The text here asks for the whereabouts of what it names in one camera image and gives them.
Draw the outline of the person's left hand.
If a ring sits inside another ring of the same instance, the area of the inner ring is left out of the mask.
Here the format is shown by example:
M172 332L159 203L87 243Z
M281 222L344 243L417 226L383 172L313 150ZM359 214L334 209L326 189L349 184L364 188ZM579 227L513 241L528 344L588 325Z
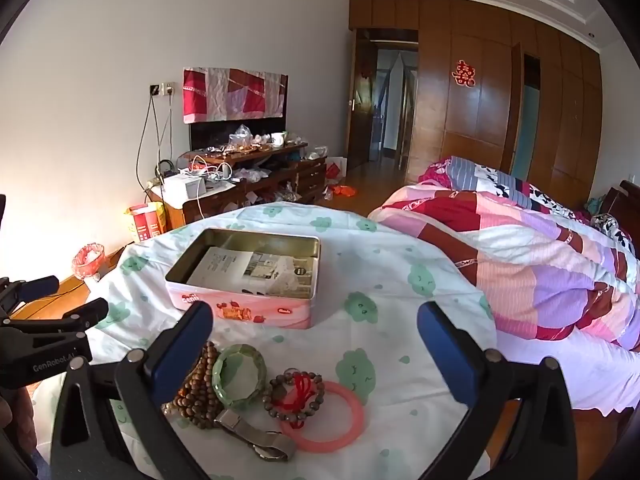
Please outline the person's left hand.
M1 428L6 428L14 422L18 443L25 453L32 455L37 446L32 399L26 388L15 390L14 393L11 401L6 400L5 396L0 399L0 425Z

